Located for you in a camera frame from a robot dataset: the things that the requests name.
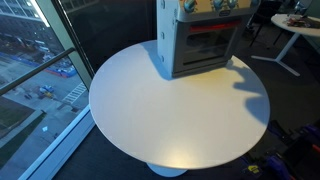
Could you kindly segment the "black chair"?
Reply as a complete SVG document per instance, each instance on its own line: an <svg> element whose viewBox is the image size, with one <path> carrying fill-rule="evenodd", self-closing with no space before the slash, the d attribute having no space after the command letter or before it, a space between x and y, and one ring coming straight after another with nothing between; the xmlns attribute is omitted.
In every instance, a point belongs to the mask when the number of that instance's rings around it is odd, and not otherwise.
<svg viewBox="0 0 320 180"><path fill-rule="evenodd" d="M247 30L249 32L254 32L254 23L258 24L258 30L256 31L253 40L250 43L250 46L253 45L257 36L259 35L262 27L271 22L271 18L279 12L281 5L283 4L282 0L262 0L257 11L252 16L249 24L247 25Z"/></svg>

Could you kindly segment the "grey toy oven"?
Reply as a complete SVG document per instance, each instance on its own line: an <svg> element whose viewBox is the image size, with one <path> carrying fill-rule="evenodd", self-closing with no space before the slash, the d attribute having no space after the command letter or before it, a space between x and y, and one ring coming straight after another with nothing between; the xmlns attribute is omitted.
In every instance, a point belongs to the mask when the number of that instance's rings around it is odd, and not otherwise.
<svg viewBox="0 0 320 180"><path fill-rule="evenodd" d="M216 10L213 0L196 0L192 13L183 7L184 0L156 0L157 51L160 62L173 77L202 73L225 66L234 54L240 36L258 6L251 0L238 0L230 9L227 0ZM189 32L193 25L213 25L240 20L234 28Z"/></svg>

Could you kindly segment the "blue knob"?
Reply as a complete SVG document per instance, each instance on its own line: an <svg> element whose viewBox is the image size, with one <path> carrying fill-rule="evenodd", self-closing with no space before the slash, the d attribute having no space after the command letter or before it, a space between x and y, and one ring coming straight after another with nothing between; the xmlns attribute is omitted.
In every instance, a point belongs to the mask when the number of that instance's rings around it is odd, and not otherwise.
<svg viewBox="0 0 320 180"><path fill-rule="evenodd" d="M228 7L234 9L238 6L238 0L227 0Z"/></svg>
<svg viewBox="0 0 320 180"><path fill-rule="evenodd" d="M184 0L183 7L187 13L192 13L196 6L196 0Z"/></svg>
<svg viewBox="0 0 320 180"><path fill-rule="evenodd" d="M213 0L213 6L216 10L220 10L223 7L224 0Z"/></svg>
<svg viewBox="0 0 320 180"><path fill-rule="evenodd" d="M251 7L258 6L260 4L260 0L251 0Z"/></svg>

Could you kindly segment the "blue black clamp left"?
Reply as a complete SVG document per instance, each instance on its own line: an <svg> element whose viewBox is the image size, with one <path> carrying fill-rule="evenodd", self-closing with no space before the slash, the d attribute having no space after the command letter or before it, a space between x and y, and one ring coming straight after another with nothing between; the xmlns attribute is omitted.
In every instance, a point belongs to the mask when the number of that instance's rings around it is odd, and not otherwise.
<svg viewBox="0 0 320 180"><path fill-rule="evenodd" d="M312 149L320 154L320 129L312 124L307 124L296 130L298 138L296 144L299 147Z"/></svg>

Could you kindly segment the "round white table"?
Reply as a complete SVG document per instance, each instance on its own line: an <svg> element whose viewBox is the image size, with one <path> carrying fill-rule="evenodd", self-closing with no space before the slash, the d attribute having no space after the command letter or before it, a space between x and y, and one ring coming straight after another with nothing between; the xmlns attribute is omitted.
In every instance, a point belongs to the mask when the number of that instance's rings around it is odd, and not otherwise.
<svg viewBox="0 0 320 180"><path fill-rule="evenodd" d="M92 80L89 105L117 148L175 169L209 168L240 157L262 138L270 117L264 85L238 58L224 68L173 79L155 41L109 58Z"/></svg>

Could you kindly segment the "blue black clamp right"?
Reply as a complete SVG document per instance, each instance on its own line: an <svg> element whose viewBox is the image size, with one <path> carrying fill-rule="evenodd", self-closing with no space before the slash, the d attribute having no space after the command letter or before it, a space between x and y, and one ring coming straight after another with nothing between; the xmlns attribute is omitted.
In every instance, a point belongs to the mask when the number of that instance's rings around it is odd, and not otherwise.
<svg viewBox="0 0 320 180"><path fill-rule="evenodd" d="M244 163L243 172L255 180L299 180L288 163L278 154L253 158L246 153L240 159Z"/></svg>

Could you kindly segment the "white table pedestal foot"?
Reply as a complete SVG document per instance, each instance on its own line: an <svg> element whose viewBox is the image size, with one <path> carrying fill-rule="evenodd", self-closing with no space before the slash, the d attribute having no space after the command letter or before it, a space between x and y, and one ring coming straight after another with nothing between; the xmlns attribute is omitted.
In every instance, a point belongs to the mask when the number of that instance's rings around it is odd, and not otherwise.
<svg viewBox="0 0 320 180"><path fill-rule="evenodd" d="M147 166L156 174L163 177L177 177L185 173L184 169L167 168L148 163Z"/></svg>

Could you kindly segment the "window railing bar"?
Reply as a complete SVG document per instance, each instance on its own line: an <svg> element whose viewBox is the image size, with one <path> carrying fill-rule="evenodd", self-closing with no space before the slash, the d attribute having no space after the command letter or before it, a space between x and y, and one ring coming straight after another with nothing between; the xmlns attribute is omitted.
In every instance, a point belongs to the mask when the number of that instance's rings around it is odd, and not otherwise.
<svg viewBox="0 0 320 180"><path fill-rule="evenodd" d="M13 88L17 87L18 85L22 84L26 80L30 79L31 77L35 76L39 72L43 71L44 69L48 68L49 66L53 65L54 63L60 61L62 58L68 56L70 53L76 51L75 48L69 48L58 55L54 56L51 60L40 64L36 68L30 70L29 72L23 74L19 78L13 80L12 82L8 83L7 85L3 86L0 89L0 96L7 93L8 91L12 90Z"/></svg>

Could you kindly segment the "blue black clamp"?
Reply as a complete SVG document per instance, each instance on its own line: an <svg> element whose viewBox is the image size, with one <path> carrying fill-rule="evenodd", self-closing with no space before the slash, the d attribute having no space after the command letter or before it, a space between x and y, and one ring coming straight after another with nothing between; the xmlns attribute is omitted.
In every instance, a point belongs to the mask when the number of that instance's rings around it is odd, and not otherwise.
<svg viewBox="0 0 320 180"><path fill-rule="evenodd" d="M296 144L299 147L312 149L320 154L320 129L312 124L307 124L296 130L298 138Z"/></svg>
<svg viewBox="0 0 320 180"><path fill-rule="evenodd" d="M243 172L255 180L299 180L288 163L278 154L253 158L246 153L240 159L244 163Z"/></svg>

